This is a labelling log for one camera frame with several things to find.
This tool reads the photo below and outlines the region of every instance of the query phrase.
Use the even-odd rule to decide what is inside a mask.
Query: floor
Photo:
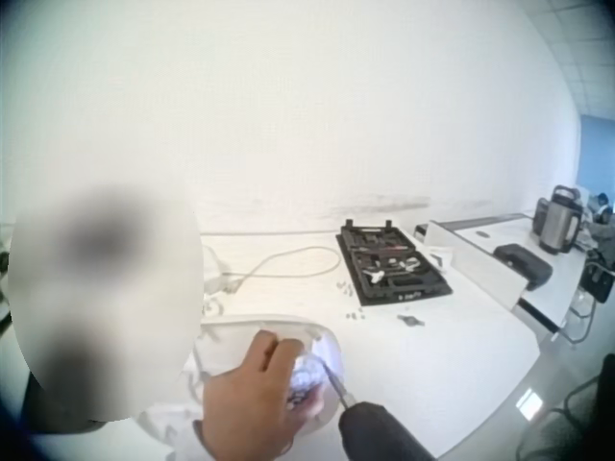
[[[585,321],[569,315],[566,330],[579,336]],[[551,408],[561,403],[573,389],[596,376],[603,358],[615,352],[615,296],[600,305],[590,336],[584,343],[571,346],[563,337],[548,338],[541,343],[541,355],[526,378],[503,405],[470,437],[440,461],[511,461],[528,419],[517,403],[531,389]]]

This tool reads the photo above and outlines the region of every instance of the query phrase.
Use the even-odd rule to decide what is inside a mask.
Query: screwdriver
[[[367,401],[357,403],[324,360],[332,388],[344,412],[339,419],[342,445],[351,461],[434,461],[412,434],[386,408]]]

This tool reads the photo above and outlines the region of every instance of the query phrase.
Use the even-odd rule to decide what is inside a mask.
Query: stainless steel kettle
[[[540,232],[540,248],[551,255],[568,253],[580,230],[583,206],[578,203],[578,190],[559,185],[547,208],[545,224]]]

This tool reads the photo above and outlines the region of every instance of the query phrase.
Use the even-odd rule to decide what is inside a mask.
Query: white table
[[[562,326],[585,267],[584,252],[577,248],[566,255],[550,255],[545,252],[538,245],[538,237],[531,231],[529,218],[456,230],[455,233],[490,254],[493,254],[496,247],[516,243],[551,264],[553,274],[549,281],[533,291],[524,292],[522,299],[552,323],[552,332]]]
[[[209,237],[207,243],[235,272],[249,272],[268,255],[286,250],[312,245],[337,249],[333,234]],[[334,260],[334,255],[314,251],[272,261],[262,272],[316,272]],[[313,279],[250,279],[237,294],[225,295],[220,302],[225,315],[298,315],[332,330],[342,349],[349,390],[359,400],[386,406],[440,457],[499,407],[539,355],[533,333],[521,321],[455,270],[446,278],[455,291],[451,296],[359,311],[357,295],[350,297],[337,288],[341,281],[350,282],[342,262],[334,272]],[[357,319],[348,319],[348,313]],[[407,327],[397,319],[401,313],[415,315],[426,326]],[[0,363],[2,376],[11,372],[3,369],[7,363],[22,360],[10,342],[14,342],[10,334],[0,340],[0,353],[13,355]],[[19,373],[27,373],[27,367]],[[134,449],[127,452],[131,438]],[[89,448],[89,441],[96,449]],[[111,456],[162,461],[164,453],[158,442],[135,436],[130,421],[107,424],[89,435],[45,437],[42,443],[60,449],[67,459]],[[285,459],[346,459],[336,421],[297,440]]]

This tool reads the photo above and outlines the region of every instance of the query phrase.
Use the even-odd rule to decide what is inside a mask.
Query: white cable
[[[298,253],[303,253],[303,252],[309,252],[312,250],[324,250],[326,252],[330,252],[335,254],[335,256],[337,256],[337,261],[334,263],[333,266],[323,270],[323,271],[319,271],[319,272],[315,272],[315,273],[311,273],[311,274],[298,274],[298,275],[289,275],[289,274],[257,274],[258,269],[260,269],[262,266],[264,266],[267,262],[276,259],[278,257],[282,257],[282,256],[290,256],[290,255],[295,255]],[[227,293],[236,293],[239,288],[241,288],[241,285],[243,284],[244,281],[246,281],[249,278],[258,278],[258,279],[309,279],[312,277],[318,277],[318,276],[324,276],[325,274],[328,274],[329,272],[334,271],[335,269],[337,269],[337,267],[340,265],[340,263],[342,262],[342,258],[340,256],[340,254],[334,250],[333,248],[329,248],[329,247],[320,247],[320,246],[311,246],[311,247],[304,247],[304,248],[299,248],[297,250],[291,250],[289,252],[282,252],[282,253],[276,253],[274,255],[270,255],[268,257],[266,257],[263,261],[261,261],[259,264],[257,264],[257,266],[252,269],[250,272],[248,273],[240,273],[240,272],[223,272],[222,275],[226,276],[226,277],[242,277],[242,279],[239,280],[235,280],[234,282],[230,283],[226,288],[225,291]]]

